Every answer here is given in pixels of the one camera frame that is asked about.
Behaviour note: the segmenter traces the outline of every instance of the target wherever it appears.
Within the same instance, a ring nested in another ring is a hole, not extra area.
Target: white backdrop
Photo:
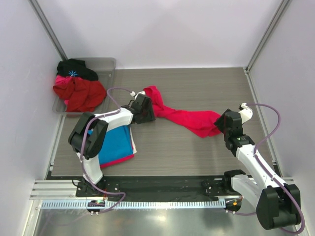
[[[0,235],[20,236],[56,135],[60,58],[27,0],[2,1],[0,15]]]
[[[282,115],[272,140],[284,174],[300,188],[310,235],[315,235],[314,12],[313,0],[292,1],[251,72],[259,101]],[[271,131],[277,117],[263,113]]]
[[[68,57],[118,68],[246,66],[280,0],[38,0]]]

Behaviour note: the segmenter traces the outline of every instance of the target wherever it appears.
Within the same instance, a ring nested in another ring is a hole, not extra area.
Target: reflective floor
[[[253,212],[244,200],[240,212]],[[99,216],[86,210],[41,210],[35,236],[285,236],[264,230],[257,217],[220,208],[115,210]]]

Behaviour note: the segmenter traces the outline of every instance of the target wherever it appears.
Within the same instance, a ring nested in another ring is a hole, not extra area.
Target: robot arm
[[[289,185],[279,177],[258,151],[257,158],[254,156],[254,142],[243,134],[242,128],[242,124],[252,117],[252,110],[245,103],[240,106],[240,110],[226,110],[215,125],[224,134],[227,149],[245,165],[256,183],[253,183],[245,172],[234,170],[224,173],[225,187],[240,193],[250,202],[256,209],[258,220],[264,229],[299,224],[301,218],[296,207],[274,179],[291,193],[300,206],[299,189],[295,184]]]
[[[84,148],[84,169],[94,184],[98,184],[103,178],[103,173],[99,166],[98,153],[100,152],[107,131],[115,129],[122,125],[132,123],[145,123],[155,120],[152,102],[144,92],[137,93],[132,104],[122,106],[120,109],[108,113],[104,113],[104,117],[94,121],[88,134]],[[73,150],[80,157],[80,150],[83,142],[84,131],[89,121],[101,114],[83,113],[69,136],[68,142]]]

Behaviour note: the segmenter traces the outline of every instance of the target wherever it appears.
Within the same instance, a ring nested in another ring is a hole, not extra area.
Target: blue flower embroidery
[[[71,71],[69,71],[69,75],[70,76],[77,76],[78,74],[76,71],[71,70]]]

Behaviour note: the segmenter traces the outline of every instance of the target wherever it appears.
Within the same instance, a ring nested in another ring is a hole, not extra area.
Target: gray plastic bin
[[[86,67],[95,71],[98,75],[98,80],[103,84],[104,88],[108,90],[114,84],[116,60],[114,58],[76,58],[84,60]],[[95,108],[93,113],[105,113],[109,106],[109,98]],[[53,111],[63,116],[79,116],[82,112],[66,112],[65,103],[56,96]]]

